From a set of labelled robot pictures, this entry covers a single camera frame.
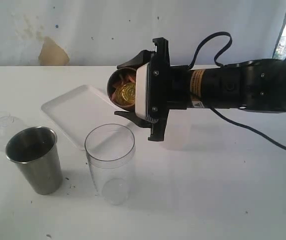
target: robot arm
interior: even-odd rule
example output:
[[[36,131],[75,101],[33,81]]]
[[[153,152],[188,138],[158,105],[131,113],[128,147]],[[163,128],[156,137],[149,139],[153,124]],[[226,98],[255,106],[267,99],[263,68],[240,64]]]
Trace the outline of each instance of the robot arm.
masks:
[[[192,70],[201,47],[217,36],[230,41],[214,60],[219,68]],[[163,141],[169,110],[208,108],[222,119],[247,128],[277,146],[285,146],[263,133],[222,116],[216,109],[241,109],[261,113],[286,112],[286,59],[261,59],[223,65],[217,58],[232,44],[227,32],[210,35],[198,46],[192,63],[170,66],[168,41],[153,39],[154,51],[143,50],[117,68],[138,68],[135,112],[116,111],[142,128],[150,128],[150,141]]]

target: cup rim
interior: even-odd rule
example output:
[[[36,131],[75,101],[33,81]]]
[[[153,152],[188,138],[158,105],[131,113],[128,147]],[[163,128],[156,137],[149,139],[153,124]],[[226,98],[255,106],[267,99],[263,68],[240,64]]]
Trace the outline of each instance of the cup rim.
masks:
[[[15,161],[15,160],[13,160],[13,159],[11,159],[8,155],[7,155],[7,148],[8,148],[8,144],[9,144],[9,142],[14,138],[14,137],[16,137],[16,136],[18,136],[18,135],[20,135],[20,134],[22,134],[22,132],[24,132],[24,131],[26,131],[26,130],[30,130],[30,129],[47,129],[47,130],[49,130],[52,134],[54,134],[54,137],[55,137],[55,141],[54,141],[54,144],[53,144],[53,146],[51,147],[51,149],[47,152],[47,153],[45,153],[43,156],[41,156],[41,157],[39,157],[39,158],[37,158],[37,159],[34,159],[34,160],[31,160],[31,161]],[[7,144],[6,144],[6,147],[5,147],[5,155],[6,155],[6,157],[7,157],[7,159],[8,160],[10,160],[11,162],[13,162],[13,163],[17,163],[17,164],[29,164],[29,163],[32,163],[32,162],[35,162],[35,161],[37,161],[37,160],[39,160],[39,159],[41,159],[41,158],[43,158],[43,157],[45,157],[50,151],[52,151],[52,149],[56,146],[56,143],[57,143],[57,135],[56,135],[56,132],[54,132],[54,130],[53,129],[50,129],[49,127],[46,127],[46,126],[33,126],[33,127],[28,127],[28,128],[25,128],[25,129],[23,129],[22,131],[19,131],[18,133],[16,133],[13,137],[11,137],[11,139],[7,142]]]
[[[89,135],[90,135],[92,132],[94,132],[96,129],[101,128],[101,127],[103,127],[103,126],[108,126],[108,125],[116,125],[116,126],[120,126],[120,127],[123,127],[123,128],[125,128],[125,129],[127,129],[127,130],[132,134],[134,141],[133,141],[133,146],[131,147],[130,151],[128,151],[128,153],[125,154],[124,156],[121,156],[121,157],[119,157],[119,158],[117,158],[117,159],[113,159],[113,160],[102,160],[102,159],[98,159],[98,158],[92,156],[92,155],[89,153],[89,151],[88,151],[87,148],[86,148],[86,141],[87,141]],[[98,127],[94,128],[92,131],[89,132],[89,134],[86,136],[86,139],[85,139],[85,142],[84,142],[84,148],[85,148],[86,153],[87,153],[91,158],[93,158],[93,159],[95,159],[95,160],[97,160],[97,161],[100,161],[100,162],[110,163],[110,162],[114,162],[114,161],[123,159],[124,157],[126,157],[127,155],[129,155],[129,154],[133,151],[133,149],[135,148],[135,136],[134,136],[134,133],[132,132],[132,130],[129,129],[128,127],[124,126],[124,125],[117,124],[117,123],[103,124],[103,125],[101,125],[101,126],[98,126]]]

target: gold coin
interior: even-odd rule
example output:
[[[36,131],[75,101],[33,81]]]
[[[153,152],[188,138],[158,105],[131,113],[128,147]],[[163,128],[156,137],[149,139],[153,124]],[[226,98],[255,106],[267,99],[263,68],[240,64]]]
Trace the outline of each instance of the gold coin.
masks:
[[[130,105],[135,103],[135,83],[130,82],[122,87],[122,97]]]
[[[116,89],[115,91],[115,101],[119,104],[119,105],[129,105],[129,103],[123,98],[122,96],[122,89],[124,86],[120,86],[118,89]]]

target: clear glass jar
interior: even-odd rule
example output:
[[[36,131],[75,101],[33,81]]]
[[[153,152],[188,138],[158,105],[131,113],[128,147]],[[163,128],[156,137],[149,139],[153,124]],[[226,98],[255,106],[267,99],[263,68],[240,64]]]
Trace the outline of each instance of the clear glass jar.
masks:
[[[11,116],[6,111],[0,111],[0,151],[5,152],[8,141],[26,128],[27,126],[21,119]]]
[[[100,196],[112,205],[125,202],[135,176],[135,137],[118,124],[95,128],[85,140],[89,169]]]

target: white wall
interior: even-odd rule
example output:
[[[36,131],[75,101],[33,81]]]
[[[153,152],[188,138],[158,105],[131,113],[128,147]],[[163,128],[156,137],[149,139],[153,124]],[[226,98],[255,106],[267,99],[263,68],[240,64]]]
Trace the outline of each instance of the white wall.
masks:
[[[270,58],[285,12],[286,0],[0,0],[0,65],[38,65],[44,36],[71,65],[121,64],[155,37],[169,40],[171,64],[189,64],[217,31],[234,39],[221,62]],[[205,46],[197,64],[212,64],[225,42]]]

